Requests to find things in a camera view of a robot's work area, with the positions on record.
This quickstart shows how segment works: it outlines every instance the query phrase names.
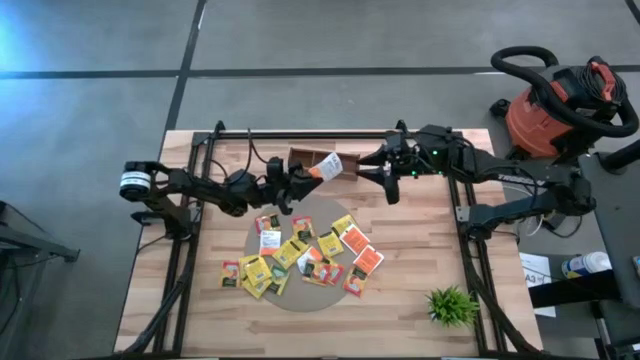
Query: white paper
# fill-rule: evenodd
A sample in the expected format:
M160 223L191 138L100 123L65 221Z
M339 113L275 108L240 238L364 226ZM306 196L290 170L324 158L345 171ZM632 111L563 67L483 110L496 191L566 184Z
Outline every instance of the white paper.
M527 280L527 287L534 287L551 282L549 258L545 256L520 253L520 261L522 263L522 270L524 270L524 275ZM536 315L556 317L556 308L553 306L533 309L533 312Z
M262 230L260 232L260 250L262 249L279 249L280 248L280 231Z
M342 161L338 154L332 152L314 168L320 171L323 181L329 181L342 172Z
M298 258L298 260L296 260L298 262L298 269L300 269L300 273L302 274L304 274L304 267L307 265L308 260L316 260L316 261L322 260L322 258L317 259L311 254L313 249L315 249L313 246L309 247L307 251L304 254L302 254L302 256Z

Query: potted plant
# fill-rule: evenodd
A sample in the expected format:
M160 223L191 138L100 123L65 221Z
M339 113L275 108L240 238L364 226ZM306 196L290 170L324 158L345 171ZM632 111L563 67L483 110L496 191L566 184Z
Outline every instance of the potted plant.
M430 296L427 295L427 298L431 320L440 322L444 327L473 325L480 308L477 302L458 290L457 286L450 286L444 291L437 289Z

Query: black hose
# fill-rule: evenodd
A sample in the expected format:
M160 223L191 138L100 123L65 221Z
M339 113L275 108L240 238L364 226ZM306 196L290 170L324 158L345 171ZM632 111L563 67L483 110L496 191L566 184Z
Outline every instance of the black hose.
M499 50L491 57L491 65L506 74L522 79L537 91L544 93L545 106L561 117L561 120L578 128L591 131L599 136L621 138L634 134L638 130L638 116L628 99L622 101L618 114L622 126L611 125L586 118L566 106L555 93L551 84L537 72L504 61L504 58L518 55L535 56L542 59L545 65L558 63L556 57L549 50L538 46L514 46Z

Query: gray concrete floor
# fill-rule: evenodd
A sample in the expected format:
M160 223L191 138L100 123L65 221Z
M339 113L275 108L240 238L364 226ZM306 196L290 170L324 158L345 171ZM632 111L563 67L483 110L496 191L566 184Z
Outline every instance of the gray concrete floor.
M195 5L5 0L0 71L178 69ZM192 68L489 66L495 50L525 44L550 48L562 63L598 54L630 65L640 63L639 43L623 0L211 0ZM640 74L622 76L640 108ZM48 266L21 358L112 350L140 233L129 218L138 208L118 196L118 179L124 161L157 158L175 84L0 80L0 198L82 249L77 263ZM487 109L525 87L495 74L190 79L176 127L224 120L228 128L386 128L404 119L412 127L487 127L500 155L508 139ZM571 239L541 231L520 247L575 254L602 241L587 216ZM584 308L563 307L539 324L552 353L595 356Z

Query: round gray mat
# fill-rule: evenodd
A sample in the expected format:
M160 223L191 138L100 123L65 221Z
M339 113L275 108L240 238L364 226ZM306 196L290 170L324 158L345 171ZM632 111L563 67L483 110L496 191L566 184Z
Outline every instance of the round gray mat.
M291 219L294 216L311 216L311 222L313 224L313 230L315 231L316 237L309 242L309 245L315 247L318 251L320 251L320 246L318 245L317 236L330 231L331 224L334 221L349 213L349 211L347 211L347 209L342 205L338 204L337 201L314 195L307 196L299 203L292 202L291 207L293 208L293 213L288 216L282 215L280 210L275 206L265 208L260 216L272 213L278 214L278 220L280 220L280 227L282 231L281 243L289 240L293 233L291 228ZM349 271L349 267L356 258L351 250L346 246L343 247L344 252L333 257L333 260L345 267L342 276L340 276L340 279L338 279L335 286L320 286L303 281L302 274L298 269L298 264L294 263L288 269L289 280L287 280L287 284L285 285L282 295L278 296L270 291L266 291L262 297L279 308L296 312L322 310L337 303L347 293L342 288L342 283L344 282L347 271ZM247 235L247 242L244 247L244 254L257 254L259 250L260 238L256 231L255 223L251 222ZM269 265L277 264L271 256L265 256L265 260Z

